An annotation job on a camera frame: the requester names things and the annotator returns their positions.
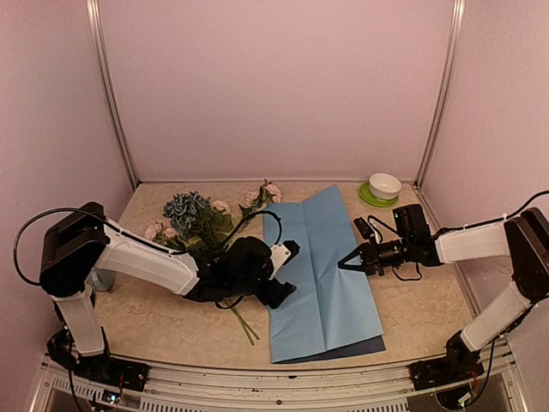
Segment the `pink fake peony stem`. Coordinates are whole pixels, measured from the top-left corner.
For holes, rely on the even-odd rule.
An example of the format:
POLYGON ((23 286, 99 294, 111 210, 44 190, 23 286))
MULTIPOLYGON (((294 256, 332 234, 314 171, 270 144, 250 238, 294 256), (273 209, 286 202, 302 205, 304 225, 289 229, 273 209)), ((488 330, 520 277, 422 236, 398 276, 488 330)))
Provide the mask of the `pink fake peony stem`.
POLYGON ((272 203, 281 203, 281 189, 272 181, 265 179, 254 191, 248 191, 244 196, 244 203, 239 205, 242 217, 265 209, 272 203))

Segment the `small pink rose stem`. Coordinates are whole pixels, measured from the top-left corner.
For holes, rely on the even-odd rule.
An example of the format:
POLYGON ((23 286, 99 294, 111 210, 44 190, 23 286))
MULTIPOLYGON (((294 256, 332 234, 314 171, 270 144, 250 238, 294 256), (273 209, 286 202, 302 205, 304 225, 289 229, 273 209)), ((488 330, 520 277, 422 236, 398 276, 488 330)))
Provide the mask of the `small pink rose stem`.
POLYGON ((179 233, 173 227, 168 227, 158 221, 145 230, 144 238, 173 250, 186 251, 188 249, 179 233))

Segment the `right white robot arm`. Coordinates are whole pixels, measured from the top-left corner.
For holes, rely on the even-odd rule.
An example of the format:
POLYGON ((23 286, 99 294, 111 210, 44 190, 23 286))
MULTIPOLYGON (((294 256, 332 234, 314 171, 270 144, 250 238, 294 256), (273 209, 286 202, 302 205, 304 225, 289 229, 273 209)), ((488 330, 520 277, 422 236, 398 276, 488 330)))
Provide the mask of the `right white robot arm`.
POLYGON ((342 270, 383 275, 385 269, 403 264, 439 267, 456 265, 486 275, 509 277, 498 294, 456 336, 448 341, 450 352, 439 361, 439 374, 458 380, 468 371, 485 345, 513 330, 530 311, 548 297, 548 220, 527 200, 517 211, 460 227, 443 227, 433 233, 422 206, 408 204, 394 209, 395 240, 380 243, 370 223, 355 220, 364 243, 338 266, 342 270))

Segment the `blue fake hydrangea flower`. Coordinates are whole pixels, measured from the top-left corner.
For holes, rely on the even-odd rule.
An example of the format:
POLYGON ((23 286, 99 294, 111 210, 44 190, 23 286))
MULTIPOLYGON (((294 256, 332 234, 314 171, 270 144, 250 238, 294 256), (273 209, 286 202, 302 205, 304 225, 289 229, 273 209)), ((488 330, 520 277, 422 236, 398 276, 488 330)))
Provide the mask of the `blue fake hydrangea flower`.
POLYGON ((232 215, 214 211, 212 203, 198 191, 177 193, 165 204, 163 216, 185 244, 213 250, 232 231, 233 224, 232 215))

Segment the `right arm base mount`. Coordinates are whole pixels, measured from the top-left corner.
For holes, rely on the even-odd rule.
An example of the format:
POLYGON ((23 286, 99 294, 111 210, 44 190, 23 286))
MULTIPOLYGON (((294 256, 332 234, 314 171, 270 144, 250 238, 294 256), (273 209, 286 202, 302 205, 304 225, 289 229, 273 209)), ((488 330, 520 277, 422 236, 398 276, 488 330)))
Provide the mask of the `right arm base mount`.
POLYGON ((431 360, 419 360, 408 369, 416 391, 449 385, 481 376, 485 369, 480 361, 480 351, 471 351, 456 332, 446 343, 446 353, 431 360))

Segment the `pink fake rose stem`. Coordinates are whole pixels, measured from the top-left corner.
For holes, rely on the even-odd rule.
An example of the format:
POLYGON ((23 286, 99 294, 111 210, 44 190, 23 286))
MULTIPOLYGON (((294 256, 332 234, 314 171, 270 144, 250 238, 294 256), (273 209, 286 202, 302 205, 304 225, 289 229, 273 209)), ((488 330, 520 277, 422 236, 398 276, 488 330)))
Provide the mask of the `pink fake rose stem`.
MULTIPOLYGON (((229 205, 221 200, 213 201, 212 203, 213 210, 216 212, 220 212, 222 215, 230 215, 231 209, 229 205)), ((231 308, 231 312, 236 316, 238 319, 240 325, 243 328, 244 333, 247 336, 247 339, 251 346, 255 346, 256 342, 260 341, 259 335, 250 327, 250 325, 244 320, 244 318, 240 315, 238 309, 236 307, 231 308)))

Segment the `blue wrapping paper sheet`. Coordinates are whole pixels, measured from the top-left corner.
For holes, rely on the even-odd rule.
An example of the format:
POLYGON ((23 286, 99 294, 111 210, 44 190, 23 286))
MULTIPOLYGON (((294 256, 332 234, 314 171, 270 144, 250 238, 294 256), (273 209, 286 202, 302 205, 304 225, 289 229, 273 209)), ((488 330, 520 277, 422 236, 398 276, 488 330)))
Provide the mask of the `blue wrapping paper sheet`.
POLYGON ((326 361, 385 350, 383 327, 365 274, 340 270, 357 246, 335 185, 301 203, 268 206, 281 222, 263 221, 264 240, 292 239, 300 252, 275 278, 297 289, 269 312, 274 364, 326 361))

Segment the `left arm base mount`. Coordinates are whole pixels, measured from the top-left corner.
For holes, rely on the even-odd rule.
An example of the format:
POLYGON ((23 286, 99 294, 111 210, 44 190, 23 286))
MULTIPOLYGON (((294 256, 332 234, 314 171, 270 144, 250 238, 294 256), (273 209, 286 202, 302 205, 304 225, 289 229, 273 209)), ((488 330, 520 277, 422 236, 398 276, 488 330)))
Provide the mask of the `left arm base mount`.
POLYGON ((111 356, 107 343, 103 353, 93 356, 74 356, 74 347, 74 339, 68 330, 60 330, 46 344, 51 359, 77 377, 119 390, 144 391, 148 365, 111 356))

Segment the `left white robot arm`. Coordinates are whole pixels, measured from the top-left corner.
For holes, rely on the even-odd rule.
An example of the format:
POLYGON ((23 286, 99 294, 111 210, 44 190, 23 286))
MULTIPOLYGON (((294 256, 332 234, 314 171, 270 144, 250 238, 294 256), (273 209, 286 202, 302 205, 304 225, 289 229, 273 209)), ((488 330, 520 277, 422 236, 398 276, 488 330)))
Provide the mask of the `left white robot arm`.
POLYGON ((28 284, 42 288, 55 302, 87 369, 104 382, 120 373, 116 357, 107 353, 106 334, 92 302, 87 278, 93 271, 117 272, 163 287, 195 302, 220 306, 246 296, 276 309, 295 291, 277 272, 300 251, 293 240, 272 245, 253 236, 233 243, 223 240, 212 251, 178 251, 131 233, 108 219, 101 204, 63 208, 66 216, 43 238, 39 278, 28 284))

